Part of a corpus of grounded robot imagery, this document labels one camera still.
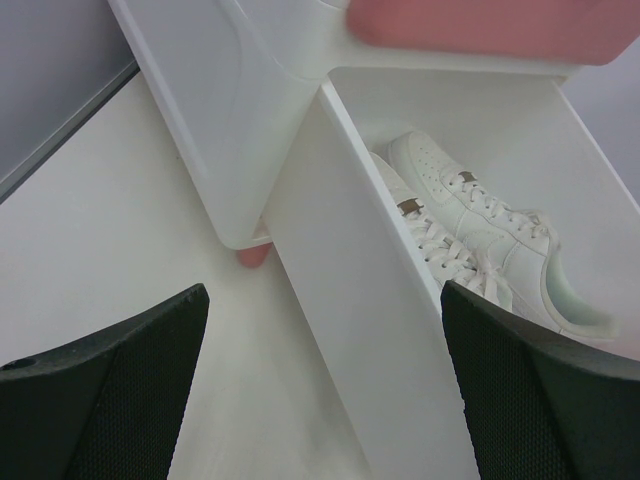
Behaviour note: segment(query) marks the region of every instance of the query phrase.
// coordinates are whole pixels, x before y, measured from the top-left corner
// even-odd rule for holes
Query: sneaker
[[[476,258],[433,219],[418,196],[382,158],[376,154],[371,157],[440,289],[452,280],[511,311],[511,289],[491,268],[488,258]]]
[[[611,318],[570,287],[558,235],[542,213],[513,210],[490,195],[425,133],[398,138],[387,155],[448,231],[468,249],[487,252],[511,286],[518,315],[576,339],[616,335]]]

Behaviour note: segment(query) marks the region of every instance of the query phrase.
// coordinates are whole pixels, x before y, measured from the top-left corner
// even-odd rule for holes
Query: pink object
[[[272,245],[272,243],[267,243],[259,247],[238,250],[236,256],[241,265],[247,268],[258,268],[266,260]]]
[[[640,36],[640,0],[352,0],[347,23],[377,46],[603,65]]]

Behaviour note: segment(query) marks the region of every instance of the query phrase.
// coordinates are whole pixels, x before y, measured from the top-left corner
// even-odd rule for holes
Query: drawer compartment
[[[265,222],[377,478],[478,478],[437,286],[368,154],[411,130],[515,208],[546,211],[569,280],[622,339],[640,216],[551,78],[345,68],[321,86]]]

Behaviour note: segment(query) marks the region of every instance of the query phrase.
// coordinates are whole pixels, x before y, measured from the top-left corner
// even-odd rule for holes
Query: white wall
[[[640,39],[604,67],[588,67],[565,93],[640,202]]]

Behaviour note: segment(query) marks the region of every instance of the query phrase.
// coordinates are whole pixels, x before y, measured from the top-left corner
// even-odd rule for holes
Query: white shoelace
[[[556,237],[555,230],[544,213],[538,210],[513,210],[499,198],[490,195],[477,181],[469,182],[460,173],[452,173],[448,178],[445,177],[444,181],[448,182],[452,188],[469,193],[471,203],[484,202],[484,207],[491,218],[507,215],[509,222],[518,224],[519,232],[529,231],[531,238],[538,238],[540,235]]]
[[[462,242],[426,212],[415,211],[404,218],[427,263],[440,262],[443,269],[458,267],[451,280],[488,300],[496,301],[501,279],[487,257],[476,259]]]

